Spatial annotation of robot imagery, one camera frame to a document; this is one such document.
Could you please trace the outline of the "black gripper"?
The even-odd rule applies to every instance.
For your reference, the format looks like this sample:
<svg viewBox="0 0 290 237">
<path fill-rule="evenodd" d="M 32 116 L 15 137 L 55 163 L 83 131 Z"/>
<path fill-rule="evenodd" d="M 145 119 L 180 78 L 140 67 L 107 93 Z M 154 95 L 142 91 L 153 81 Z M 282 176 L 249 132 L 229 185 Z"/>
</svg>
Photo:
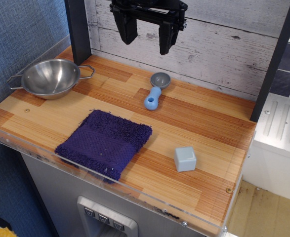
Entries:
<svg viewBox="0 0 290 237">
<path fill-rule="evenodd" d="M 188 5 L 180 0 L 113 0 L 110 11 L 122 41 L 129 45 L 138 36 L 137 20 L 159 25 L 160 54 L 175 45 L 179 30 L 186 27 Z"/>
</svg>

